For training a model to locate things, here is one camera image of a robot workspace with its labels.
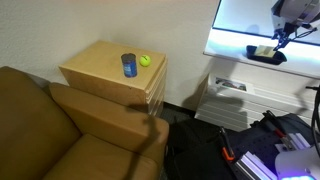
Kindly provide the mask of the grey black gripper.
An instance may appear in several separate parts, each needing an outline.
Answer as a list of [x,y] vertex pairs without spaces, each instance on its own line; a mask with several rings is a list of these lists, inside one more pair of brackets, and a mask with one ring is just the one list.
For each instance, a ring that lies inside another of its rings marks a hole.
[[312,9],[312,0],[276,0],[271,8],[272,23],[274,27],[273,40],[277,41],[275,50],[285,48],[291,41],[285,31],[285,25],[292,25],[293,28],[309,28],[310,22],[307,20]]

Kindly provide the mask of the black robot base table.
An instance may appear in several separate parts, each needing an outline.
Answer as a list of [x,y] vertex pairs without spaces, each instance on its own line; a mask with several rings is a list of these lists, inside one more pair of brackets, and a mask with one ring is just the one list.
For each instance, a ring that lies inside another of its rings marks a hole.
[[309,148],[314,144],[311,137],[311,126],[304,123],[298,116],[288,114],[276,117],[276,119],[281,124],[286,134],[285,137],[280,138],[263,122],[263,119],[238,135],[229,136],[227,134],[235,159],[227,161],[223,154],[222,156],[236,180],[250,180],[235,165],[247,151],[256,155],[277,176],[277,180],[280,180],[275,167],[277,155],[282,152]]

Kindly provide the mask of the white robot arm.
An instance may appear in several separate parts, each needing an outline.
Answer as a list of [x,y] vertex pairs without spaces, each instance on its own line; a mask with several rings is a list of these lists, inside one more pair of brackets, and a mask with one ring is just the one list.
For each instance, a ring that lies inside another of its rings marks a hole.
[[[273,39],[278,43],[277,51],[285,48],[294,39],[302,38],[317,30],[312,24],[319,20],[319,0],[277,0],[271,8],[274,23]],[[320,180],[320,148],[316,128],[319,126],[320,87],[316,91],[311,119],[311,137],[314,144],[302,150],[282,152],[275,159],[275,167],[280,180]]]

